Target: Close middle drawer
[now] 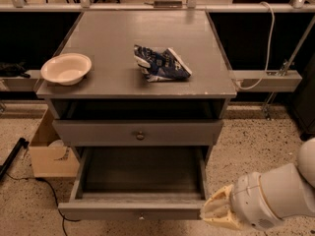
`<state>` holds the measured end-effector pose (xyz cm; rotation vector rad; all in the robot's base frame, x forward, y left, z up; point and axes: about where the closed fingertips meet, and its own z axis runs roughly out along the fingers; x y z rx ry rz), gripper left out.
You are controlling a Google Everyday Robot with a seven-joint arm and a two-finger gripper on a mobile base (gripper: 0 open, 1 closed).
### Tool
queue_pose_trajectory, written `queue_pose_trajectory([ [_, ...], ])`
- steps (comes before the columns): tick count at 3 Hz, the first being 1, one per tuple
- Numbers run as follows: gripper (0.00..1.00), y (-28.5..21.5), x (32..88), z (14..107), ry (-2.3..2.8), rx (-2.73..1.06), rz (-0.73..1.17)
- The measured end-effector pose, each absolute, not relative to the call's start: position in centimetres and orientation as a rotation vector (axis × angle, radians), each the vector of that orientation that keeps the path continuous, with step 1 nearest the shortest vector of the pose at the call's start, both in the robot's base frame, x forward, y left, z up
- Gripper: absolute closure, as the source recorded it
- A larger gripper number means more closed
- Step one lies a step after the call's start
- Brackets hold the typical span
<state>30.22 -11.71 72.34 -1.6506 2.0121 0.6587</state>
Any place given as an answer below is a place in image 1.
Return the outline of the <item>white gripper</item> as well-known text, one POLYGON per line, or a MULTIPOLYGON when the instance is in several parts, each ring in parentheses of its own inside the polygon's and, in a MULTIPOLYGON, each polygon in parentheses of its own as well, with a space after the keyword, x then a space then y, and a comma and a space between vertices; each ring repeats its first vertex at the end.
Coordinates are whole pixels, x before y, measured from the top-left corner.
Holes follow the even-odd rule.
POLYGON ((202 220, 230 230, 248 228, 266 231, 284 221, 270 209, 260 183, 261 173, 241 176, 233 185, 223 186, 206 200, 200 210, 202 220))

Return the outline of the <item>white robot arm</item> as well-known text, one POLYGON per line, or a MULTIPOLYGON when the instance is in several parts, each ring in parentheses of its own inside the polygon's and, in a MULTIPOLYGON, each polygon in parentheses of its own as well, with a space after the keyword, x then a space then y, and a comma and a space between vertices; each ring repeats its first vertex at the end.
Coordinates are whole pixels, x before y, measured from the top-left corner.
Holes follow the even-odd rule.
POLYGON ((296 163, 243 175, 201 209, 203 221, 231 230, 266 231, 294 216, 315 216, 315 139, 301 146, 296 163))

